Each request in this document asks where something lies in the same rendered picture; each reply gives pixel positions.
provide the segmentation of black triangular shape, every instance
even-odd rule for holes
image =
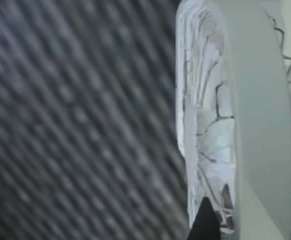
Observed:
[[[220,223],[208,197],[202,200],[187,240],[221,240]]]

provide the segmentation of striped fabric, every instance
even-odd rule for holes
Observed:
[[[0,0],[0,239],[186,239],[178,3]]]

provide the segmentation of ribbed carpet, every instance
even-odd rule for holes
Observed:
[[[186,239],[178,3],[0,0],[0,239]]]

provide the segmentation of blurry background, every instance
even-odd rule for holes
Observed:
[[[0,239],[186,239],[178,4],[0,0]]]

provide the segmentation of white plastic rim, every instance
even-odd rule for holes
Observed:
[[[231,212],[234,239],[290,240],[291,103],[264,9],[249,0],[183,0],[176,78],[190,225],[208,196],[225,218]]]

